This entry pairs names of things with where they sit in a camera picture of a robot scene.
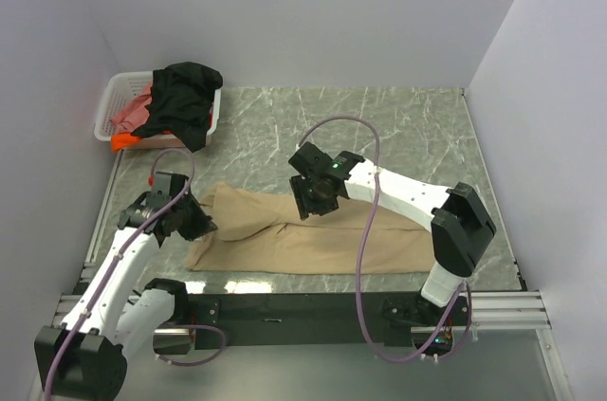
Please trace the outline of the beige t-shirt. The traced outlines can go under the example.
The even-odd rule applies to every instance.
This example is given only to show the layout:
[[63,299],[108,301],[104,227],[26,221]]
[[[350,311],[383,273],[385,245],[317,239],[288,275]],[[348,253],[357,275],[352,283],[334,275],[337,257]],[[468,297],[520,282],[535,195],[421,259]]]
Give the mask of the beige t-shirt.
[[370,204],[341,199],[339,209],[301,220],[290,195],[218,183],[200,198],[218,230],[191,244],[191,271],[352,274],[362,250],[364,274],[427,272],[430,233],[414,221]]

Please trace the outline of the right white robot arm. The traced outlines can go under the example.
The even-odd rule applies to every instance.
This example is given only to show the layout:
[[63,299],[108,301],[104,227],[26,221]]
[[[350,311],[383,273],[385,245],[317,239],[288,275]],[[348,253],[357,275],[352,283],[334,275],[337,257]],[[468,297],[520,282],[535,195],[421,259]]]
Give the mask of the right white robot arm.
[[449,313],[449,301],[496,234],[483,201],[468,184],[423,183],[351,152],[332,157],[310,142],[288,164],[297,172],[289,183],[303,220],[337,210],[340,198],[353,199],[370,203],[372,213],[382,207],[430,233],[434,264],[416,301],[416,313],[426,323],[436,324]]

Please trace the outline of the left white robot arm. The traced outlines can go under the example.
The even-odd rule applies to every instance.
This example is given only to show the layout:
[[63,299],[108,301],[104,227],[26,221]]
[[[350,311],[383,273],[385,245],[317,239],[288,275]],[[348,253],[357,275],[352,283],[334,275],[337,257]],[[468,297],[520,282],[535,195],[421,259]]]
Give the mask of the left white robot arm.
[[129,298],[143,269],[173,233],[192,241],[216,229],[193,198],[191,179],[157,172],[151,189],[124,210],[110,252],[76,305],[34,341],[44,398],[113,400],[128,359],[162,324],[189,326],[185,283],[154,279],[135,303]]

